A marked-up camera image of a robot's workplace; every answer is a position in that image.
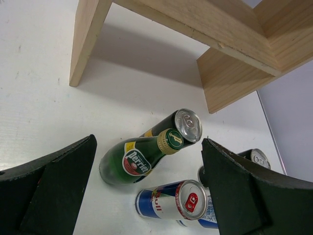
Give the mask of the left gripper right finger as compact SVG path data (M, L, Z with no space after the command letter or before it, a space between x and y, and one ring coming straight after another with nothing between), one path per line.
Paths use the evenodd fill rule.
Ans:
M253 163L212 139L202 141L222 235L311 235L313 184Z

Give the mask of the black can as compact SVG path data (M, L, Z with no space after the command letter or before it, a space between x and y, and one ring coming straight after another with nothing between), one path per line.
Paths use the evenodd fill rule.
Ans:
M270 163L268 161L267 156L264 154L263 151L261 151L258 148L254 148L254 149L249 149L246 150L244 152L240 152L237 153L237 155L251 161L254 162L260 166L263 166L267 169L271 169ZM208 182L207 180L204 178L205 175L205 169L204 166L202 165L199 170L198 170L198 180L199 182L205 187L208 187Z
M199 116L186 108L174 111L140 137L155 137L168 128L176 129L182 135L184 146L193 145L202 137L202 123Z

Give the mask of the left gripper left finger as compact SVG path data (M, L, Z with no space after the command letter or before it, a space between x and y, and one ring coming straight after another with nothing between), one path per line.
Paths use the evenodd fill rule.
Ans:
M61 150L0 172L2 235L71 235L93 165L89 135Z

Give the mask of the green Perrier bottle red label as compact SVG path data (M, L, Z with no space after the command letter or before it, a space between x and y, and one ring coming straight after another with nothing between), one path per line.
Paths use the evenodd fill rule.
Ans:
M184 138L168 128L155 137L130 138L113 146L101 159L99 172L110 185L128 185L147 177L166 155L180 151Z

